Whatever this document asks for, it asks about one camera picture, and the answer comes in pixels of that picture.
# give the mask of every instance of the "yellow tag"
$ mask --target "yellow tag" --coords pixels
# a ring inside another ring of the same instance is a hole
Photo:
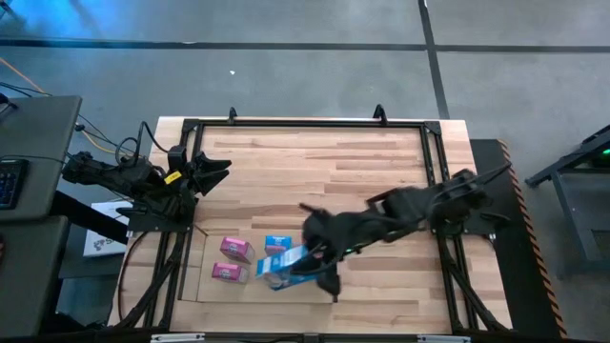
[[[180,173],[180,171],[174,171],[171,174],[169,174],[166,178],[165,178],[165,183],[166,184],[171,184],[173,181],[175,181],[175,179],[177,179],[178,177],[182,176],[182,174]]]

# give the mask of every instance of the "wooden table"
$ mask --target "wooden table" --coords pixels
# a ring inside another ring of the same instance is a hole
[[[159,118],[155,138],[161,146],[178,144],[183,119]],[[450,173],[463,168],[474,170],[465,122],[445,120],[440,124]],[[211,302],[208,296],[208,301],[202,302],[206,289],[200,287],[199,281],[208,276],[206,262],[202,263],[204,251],[218,248],[206,245],[211,237],[217,240],[225,235],[247,235],[252,239],[258,236],[262,239],[266,234],[298,236],[307,215],[298,208],[299,202],[331,212],[361,211],[365,209],[364,200],[380,192],[408,185],[426,187],[417,130],[208,127],[203,134],[202,149],[212,159],[230,159],[233,164],[231,174],[206,197],[201,197],[197,207],[187,276],[182,299],[174,302],[172,331],[451,331],[437,241],[429,232],[414,233],[392,244],[374,244],[363,254],[347,258],[339,268],[343,289],[335,304],[308,303],[297,297],[287,301],[285,296],[282,302],[271,302],[273,299],[266,293],[239,301],[229,297],[232,302],[222,298]],[[440,179],[436,154],[433,156],[435,173]],[[167,167],[166,154],[155,147],[151,160]],[[125,313],[151,281],[158,239],[159,235],[154,233],[143,239],[125,269]],[[477,236],[464,236],[463,242],[474,289],[496,318],[510,327],[492,246]],[[162,312],[165,289],[160,294],[155,324]],[[461,321],[466,325],[459,291],[457,302]],[[114,306],[110,324],[117,321]]]

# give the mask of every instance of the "concrete floor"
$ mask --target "concrete floor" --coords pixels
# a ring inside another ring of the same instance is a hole
[[[423,44],[417,0],[14,0],[0,35],[199,42]],[[604,0],[428,0],[438,44],[610,45]],[[160,115],[368,117],[377,103],[391,117],[438,118],[425,51],[97,50],[0,48],[53,94],[79,94],[81,113],[117,141]],[[608,124],[610,54],[450,53],[438,55],[449,114],[473,138],[501,138],[522,178]],[[0,68],[0,80],[27,86]],[[70,151],[91,150],[76,134]],[[95,153],[112,162],[113,157]],[[575,257],[550,184],[525,190],[549,270]],[[83,202],[115,196],[62,183]],[[103,280],[78,280],[97,290]],[[610,276],[553,280],[571,337],[610,337]],[[101,319],[107,296],[68,286],[63,308]]]

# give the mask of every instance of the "keyboard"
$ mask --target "keyboard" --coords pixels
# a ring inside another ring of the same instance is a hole
[[[17,206],[28,164],[28,160],[24,159],[0,161],[0,211],[12,210]]]

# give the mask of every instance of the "pink box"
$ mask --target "pink box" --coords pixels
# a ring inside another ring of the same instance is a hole
[[[213,264],[212,278],[222,281],[246,283],[249,274],[248,270],[241,266],[220,262]]]
[[[252,245],[239,239],[224,237],[222,243],[220,243],[220,251],[235,261],[250,264],[254,260]]]

